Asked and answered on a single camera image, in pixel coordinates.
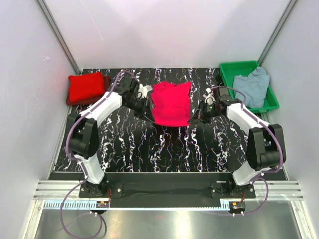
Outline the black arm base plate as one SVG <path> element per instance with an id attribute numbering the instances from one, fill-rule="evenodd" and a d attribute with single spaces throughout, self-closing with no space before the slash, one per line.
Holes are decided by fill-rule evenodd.
<path id="1" fill-rule="evenodd" d="M 124 198 L 130 195 L 196 195 L 213 199 L 254 199 L 251 184 L 236 186 L 230 181 L 231 173 L 106 173 L 102 183 L 94 186 L 84 183 L 81 198 Z"/>

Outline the magenta t shirt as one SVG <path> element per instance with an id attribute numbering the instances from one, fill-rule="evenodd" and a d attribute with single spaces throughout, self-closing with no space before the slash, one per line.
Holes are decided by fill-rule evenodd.
<path id="1" fill-rule="evenodd" d="M 188 126 L 190 119 L 191 82 L 173 84 L 160 82 L 153 85 L 152 114 L 155 124 L 169 127 Z"/>

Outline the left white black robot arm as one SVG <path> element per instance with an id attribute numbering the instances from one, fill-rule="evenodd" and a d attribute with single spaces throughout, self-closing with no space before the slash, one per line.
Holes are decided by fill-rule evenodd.
<path id="1" fill-rule="evenodd" d="M 107 176 L 97 156 L 100 146 L 98 129 L 101 123 L 122 106 L 131 109 L 135 118 L 154 123 L 152 91 L 152 86 L 144 86 L 135 78 L 116 80 L 95 104 L 79 114 L 68 116 L 65 152 L 83 170 L 82 193 L 87 193 L 90 197 L 105 197 L 111 193 Z"/>

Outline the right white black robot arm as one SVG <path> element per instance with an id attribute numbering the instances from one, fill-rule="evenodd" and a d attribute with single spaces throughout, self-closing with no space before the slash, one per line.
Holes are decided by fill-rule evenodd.
<path id="1" fill-rule="evenodd" d="M 286 161 L 283 128 L 270 124 L 254 115 L 245 106 L 247 100 L 233 99 L 230 87 L 207 88 L 197 111 L 188 121 L 209 123 L 217 116 L 225 116 L 236 123 L 248 136 L 246 161 L 221 186 L 213 187 L 212 192 L 231 197 L 240 197 L 265 173 L 277 173 Z"/>

